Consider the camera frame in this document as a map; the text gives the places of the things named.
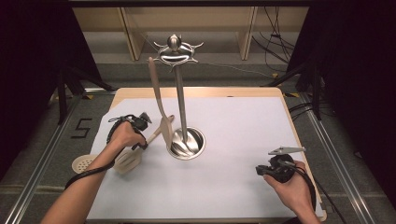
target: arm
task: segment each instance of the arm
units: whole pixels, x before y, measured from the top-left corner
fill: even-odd
[[[305,170],[303,162],[295,161],[295,164]],[[291,209],[302,223],[320,223],[312,207],[309,188],[302,176],[295,173],[291,180],[283,184],[269,175],[265,175],[264,180],[274,188],[282,203]]]
[[[137,143],[144,145],[145,139],[134,132],[129,122],[123,122],[87,170],[109,164],[125,147]],[[70,185],[55,201],[41,223],[84,223],[105,174],[106,172],[101,172],[89,175]]]

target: stainless steel utensil holder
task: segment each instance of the stainless steel utensil holder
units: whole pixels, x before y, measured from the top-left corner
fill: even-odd
[[[172,66],[172,71],[176,75],[177,100],[180,113],[181,128],[175,130],[169,153],[180,160],[191,160],[199,156],[205,148],[205,137],[201,131],[196,128],[188,127],[186,121],[186,108],[184,104],[183,78],[181,75],[181,65],[187,62],[198,63],[193,59],[195,49],[201,47],[204,43],[192,46],[181,41],[181,36],[171,35],[167,39],[167,45],[158,45],[160,47],[158,56],[154,60]]]

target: tabletop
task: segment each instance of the tabletop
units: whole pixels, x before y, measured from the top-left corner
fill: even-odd
[[[175,88],[161,88],[163,107],[180,125]],[[126,175],[109,170],[87,220],[151,222],[224,222],[284,220],[294,214],[257,176],[277,147],[300,147],[281,91],[277,88],[184,88],[188,126],[206,138],[204,152],[180,161],[166,150],[161,136],[143,152],[142,162]],[[148,113],[152,133],[161,115],[152,88],[119,89],[104,115],[91,154],[100,152],[111,123],[125,113]],[[309,165],[304,153],[295,160]],[[325,219],[320,208],[317,216]]]

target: slotted spatula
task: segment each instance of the slotted spatula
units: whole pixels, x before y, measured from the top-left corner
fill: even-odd
[[[169,116],[169,122],[174,120],[175,116]],[[157,130],[146,140],[148,144],[154,140],[161,133],[161,128],[158,127]],[[120,155],[116,158],[116,162],[113,168],[120,174],[125,174],[126,172],[134,169],[142,161],[143,149],[138,147],[135,150],[130,148],[125,148]],[[77,157],[73,163],[72,168],[77,173],[80,174],[91,164],[91,162],[97,157],[97,155],[83,155]]]
[[[163,140],[165,140],[166,148],[169,150],[172,146],[172,124],[169,119],[166,117],[165,112],[163,111],[163,101],[161,100],[161,91],[160,91],[160,82],[158,81],[157,69],[155,67],[155,63],[151,57],[148,58],[148,70],[151,77],[152,87],[154,89],[155,98],[157,100],[158,108],[160,109],[161,115],[161,124],[160,129],[163,134]]]

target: white paper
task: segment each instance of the white paper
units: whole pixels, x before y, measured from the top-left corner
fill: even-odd
[[[295,217],[255,170],[269,164],[269,151],[298,147],[281,99],[186,98],[185,104],[187,125],[205,136],[204,152],[180,161],[167,152],[159,135],[132,172],[107,171],[88,219]],[[180,128],[177,99],[164,98],[163,107],[167,116],[175,115],[173,130]],[[143,132],[149,137],[161,121],[155,99],[123,100],[104,115],[91,154],[105,147],[114,124],[109,119],[144,111],[152,120]],[[291,156],[303,160],[301,153]],[[317,215],[323,216],[319,205]]]

